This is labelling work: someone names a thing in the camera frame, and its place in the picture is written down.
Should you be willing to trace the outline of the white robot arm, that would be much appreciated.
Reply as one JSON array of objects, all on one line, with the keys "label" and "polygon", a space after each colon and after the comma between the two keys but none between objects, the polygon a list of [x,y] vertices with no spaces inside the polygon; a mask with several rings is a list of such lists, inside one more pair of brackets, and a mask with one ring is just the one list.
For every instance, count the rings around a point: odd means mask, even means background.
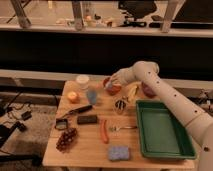
[{"label": "white robot arm", "polygon": [[138,61],[115,72],[110,81],[121,85],[141,81],[151,88],[201,146],[197,171],[213,171],[213,117],[162,80],[158,73],[157,63]]}]

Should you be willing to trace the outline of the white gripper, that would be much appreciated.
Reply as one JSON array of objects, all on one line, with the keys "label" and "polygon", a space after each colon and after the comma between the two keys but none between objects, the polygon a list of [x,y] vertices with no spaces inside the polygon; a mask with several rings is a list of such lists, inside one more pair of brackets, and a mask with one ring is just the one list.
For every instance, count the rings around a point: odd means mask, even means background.
[{"label": "white gripper", "polygon": [[112,84],[128,85],[135,81],[135,75],[131,68],[123,68],[110,77]]}]

